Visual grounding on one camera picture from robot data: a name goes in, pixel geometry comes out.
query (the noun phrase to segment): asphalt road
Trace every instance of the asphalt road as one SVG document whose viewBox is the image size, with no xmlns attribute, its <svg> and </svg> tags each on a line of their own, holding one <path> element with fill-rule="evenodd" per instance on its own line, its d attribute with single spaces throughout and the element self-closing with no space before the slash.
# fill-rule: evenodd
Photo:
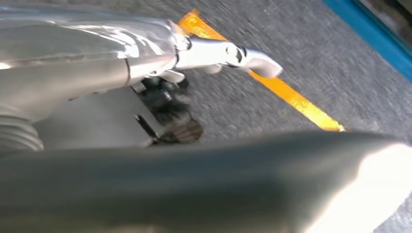
<svg viewBox="0 0 412 233">
<path fill-rule="evenodd" d="M 281 78 L 346 129 L 388 133 L 412 142 L 412 85 L 321 0 L 30 2 L 35 1 L 102 5 L 174 21 L 197 8 L 225 37 L 276 58 L 285 69 Z M 188 76 L 193 112 L 205 125 L 205 141 L 319 130 L 246 74 L 226 70 L 213 77 L 196 72 Z M 411 231 L 412 197 L 375 232 Z"/>
</svg>

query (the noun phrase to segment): yellow road line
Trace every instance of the yellow road line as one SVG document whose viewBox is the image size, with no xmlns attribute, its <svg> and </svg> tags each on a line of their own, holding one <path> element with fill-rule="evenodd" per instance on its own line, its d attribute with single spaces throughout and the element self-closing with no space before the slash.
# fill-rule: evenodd
<svg viewBox="0 0 412 233">
<path fill-rule="evenodd" d="M 216 39 L 216 40 L 227 40 L 212 27 L 210 27 L 206 22 L 204 22 L 199 16 L 198 11 L 193 10 L 183 17 L 179 22 L 179 26 L 187 34 L 195 34 L 198 37 Z M 252 77 L 270 89 L 273 93 L 282 98 L 285 102 L 294 107 L 301 114 L 306 116 L 309 120 L 315 123 L 323 130 L 327 131 L 345 131 L 344 127 L 337 121 L 328 116 L 321 109 L 312 104 L 305 97 L 300 95 L 293 88 L 288 86 L 280 78 L 265 79 L 253 72 L 249 73 Z"/>
</svg>

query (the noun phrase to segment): shiny chrome surface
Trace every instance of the shiny chrome surface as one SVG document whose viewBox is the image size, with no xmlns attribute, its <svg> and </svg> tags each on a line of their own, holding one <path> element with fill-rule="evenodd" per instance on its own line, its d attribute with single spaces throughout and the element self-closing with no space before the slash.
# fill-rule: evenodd
<svg viewBox="0 0 412 233">
<path fill-rule="evenodd" d="M 156 77 L 174 67 L 176 56 L 173 54 L 156 57 L 128 58 L 130 80 L 126 85 L 133 85 L 143 78 Z"/>
<path fill-rule="evenodd" d="M 186 33 L 175 23 L 169 21 L 171 31 L 173 34 L 173 43 L 179 51 L 188 50 L 191 46 L 189 37 Z"/>
<path fill-rule="evenodd" d="M 178 52 L 176 69 L 201 68 L 207 73 L 219 72 L 220 65 L 240 68 L 246 72 L 273 78 L 283 68 L 267 54 L 236 46 L 232 42 L 192 37 L 190 48 Z"/>
<path fill-rule="evenodd" d="M 184 74 L 173 70 L 166 70 L 165 72 L 159 74 L 159 77 L 171 83 L 180 83 L 185 79 Z"/>
<path fill-rule="evenodd" d="M 330 195 L 303 232 L 371 233 L 412 192 L 411 164 L 412 148 L 405 144 L 393 143 L 367 153 L 355 179 Z"/>
<path fill-rule="evenodd" d="M 64 7 L 0 6 L 0 68 L 175 54 L 172 22 Z"/>
</svg>

